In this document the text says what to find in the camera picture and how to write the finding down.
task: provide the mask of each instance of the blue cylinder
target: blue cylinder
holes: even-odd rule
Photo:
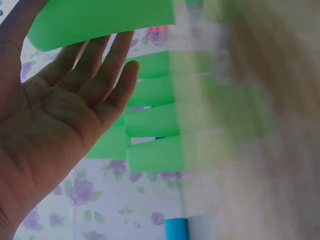
[[[184,217],[164,221],[166,240],[189,240],[188,220]]]

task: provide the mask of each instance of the beige surface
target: beige surface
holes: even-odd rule
[[[253,3],[250,0],[245,2],[249,5]],[[256,4],[257,2],[252,4],[252,7],[257,7]],[[296,24],[293,20],[290,19],[291,26]],[[190,33],[194,26],[188,25],[188,17],[181,22],[184,25],[183,30]],[[223,35],[221,29],[219,31],[219,27],[199,24],[199,28],[205,29],[206,37],[211,35],[211,43],[203,41],[201,46],[196,42],[191,45],[193,44],[194,49],[211,48],[214,59],[217,59],[221,54],[213,50],[217,45],[221,48],[217,44],[221,42],[219,38]],[[185,214],[187,217],[212,215],[212,228],[217,240],[320,239],[320,131],[319,125],[312,122],[316,122],[312,116],[317,116],[313,113],[317,110],[315,99],[318,96],[311,95],[312,87],[305,84],[310,80],[318,83],[319,75],[317,68],[303,62],[304,57],[308,56],[309,60],[313,60],[312,64],[317,66],[317,47],[312,46],[314,51],[309,51],[310,46],[305,47],[307,41],[310,43],[313,40],[315,43],[317,35],[310,31],[305,32],[301,36],[306,42],[297,41],[294,45],[291,42],[291,45],[284,47],[286,42],[270,44],[273,38],[272,31],[269,34],[261,33],[261,29],[254,33],[257,35],[255,41],[263,45],[263,51],[258,52],[253,49],[257,48],[257,45],[249,41],[252,35],[245,35],[246,32],[240,31],[239,28],[233,29],[232,40],[238,48],[235,44],[229,45],[234,48],[227,47],[224,54],[228,56],[228,49],[233,51],[232,57],[236,57],[236,61],[234,58],[232,61],[236,64],[230,66],[227,58],[224,69],[219,71],[220,74],[227,72],[231,75],[234,70],[240,70],[235,72],[242,78],[241,83],[244,83],[243,80],[246,84],[262,82],[276,97],[276,100],[266,102],[264,108],[256,109],[258,112],[267,110],[274,123],[273,131],[259,141],[241,144],[236,151],[232,151],[229,146],[231,139],[224,135],[223,130],[208,129],[199,132],[198,122],[207,122],[209,126],[218,114],[214,103],[202,105],[203,111],[199,114],[192,101],[206,100],[206,89],[209,86],[201,84],[198,74],[183,75],[181,71],[175,75],[175,93],[179,100],[177,108],[188,168],[183,178],[192,182],[191,186],[183,188]],[[288,32],[280,31],[277,41],[290,39],[288,35],[281,34],[285,35]],[[292,65],[289,66],[294,69],[284,69],[286,60],[290,60]],[[175,58],[174,55],[171,56],[174,70],[179,69],[180,61],[181,59]],[[192,57],[184,61],[189,61],[190,68],[197,72],[197,62]],[[220,62],[212,62],[216,69],[217,64],[221,66]],[[224,84],[239,83],[230,81],[234,79],[232,77],[225,81],[221,76],[219,81]],[[272,85],[279,81],[280,87]],[[280,100],[283,100],[285,107],[280,105]],[[217,155],[217,149],[223,151]]]

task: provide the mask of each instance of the green paper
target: green paper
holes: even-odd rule
[[[28,38],[41,51],[135,29],[174,24],[172,0],[50,0]]]
[[[185,170],[180,136],[171,136],[129,146],[128,162],[133,172],[181,172]]]
[[[145,79],[136,83],[128,106],[160,106],[172,104],[175,101],[172,80],[169,75]]]
[[[124,126],[111,127],[85,156],[87,159],[126,159],[126,149],[131,139]]]
[[[129,112],[126,115],[126,134],[129,137],[169,137],[179,134],[174,103]]]
[[[181,61],[181,65],[185,68],[172,69],[170,63],[170,54],[174,54]],[[207,51],[162,51],[143,56],[137,56],[128,58],[126,63],[129,61],[137,61],[140,64],[139,79],[152,79],[163,76],[170,76],[171,74],[191,74],[194,73],[192,69],[188,67],[188,60],[190,56],[196,59],[196,72],[204,73],[212,70],[212,56]]]

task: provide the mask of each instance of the purple flower print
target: purple flower print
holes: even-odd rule
[[[131,183],[136,183],[142,177],[142,172],[130,172],[129,180]]]
[[[109,163],[109,168],[115,175],[122,174],[126,170],[125,160],[111,160]]]
[[[32,66],[36,64],[36,61],[28,61],[21,66],[21,80],[26,80],[27,74],[31,71]]]
[[[154,225],[162,225],[165,221],[165,216],[158,212],[158,211],[154,211],[152,214],[151,214],[151,222],[154,224]]]
[[[87,235],[87,240],[104,240],[104,235],[103,234],[99,234],[96,231],[90,231],[88,232]]]
[[[49,219],[52,227],[62,227],[64,225],[64,217],[62,217],[60,214],[53,212],[50,214]]]
[[[166,182],[175,182],[178,180],[178,173],[176,171],[160,172],[160,177]]]
[[[91,201],[93,189],[94,184],[92,182],[87,181],[84,177],[80,177],[74,181],[74,186],[70,188],[68,197],[72,200],[73,205],[85,205]]]
[[[56,196],[61,196],[62,195],[62,188],[58,185],[53,191],[52,193]]]
[[[130,47],[134,47],[135,45],[137,45],[139,42],[139,39],[134,39],[134,40],[131,40],[131,43],[130,43]]]
[[[146,31],[144,39],[145,41],[151,41],[154,44],[163,44],[168,41],[168,37],[169,30],[167,28],[158,29],[157,27],[151,27]]]
[[[30,230],[36,230],[39,226],[40,216],[36,209],[33,209],[23,220],[24,227]]]

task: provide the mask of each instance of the hand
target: hand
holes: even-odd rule
[[[21,84],[23,40],[47,1],[20,0],[0,25],[0,235],[8,239],[119,117],[139,69],[129,62],[113,88],[133,36],[124,32],[102,64],[110,36],[65,47]]]

